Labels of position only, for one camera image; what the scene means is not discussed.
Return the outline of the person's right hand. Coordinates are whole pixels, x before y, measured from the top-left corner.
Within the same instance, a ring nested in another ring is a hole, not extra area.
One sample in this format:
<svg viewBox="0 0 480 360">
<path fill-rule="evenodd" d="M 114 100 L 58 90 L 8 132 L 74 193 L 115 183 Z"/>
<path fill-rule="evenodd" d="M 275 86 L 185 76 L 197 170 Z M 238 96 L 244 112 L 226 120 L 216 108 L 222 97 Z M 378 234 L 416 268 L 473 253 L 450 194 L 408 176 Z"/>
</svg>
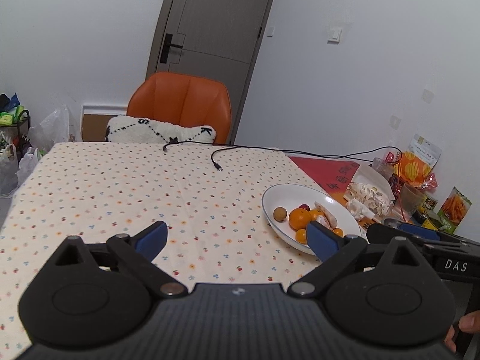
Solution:
<svg viewBox="0 0 480 360">
<path fill-rule="evenodd" d="M 456 344 L 454 342 L 454 336 L 456 332 L 463 332 L 468 334 L 478 334 L 480 330 L 480 311 L 473 311 L 462 316 L 459 319 L 458 326 L 450 326 L 447 335 L 444 339 L 444 344 L 453 352 L 456 352 Z"/>
</svg>

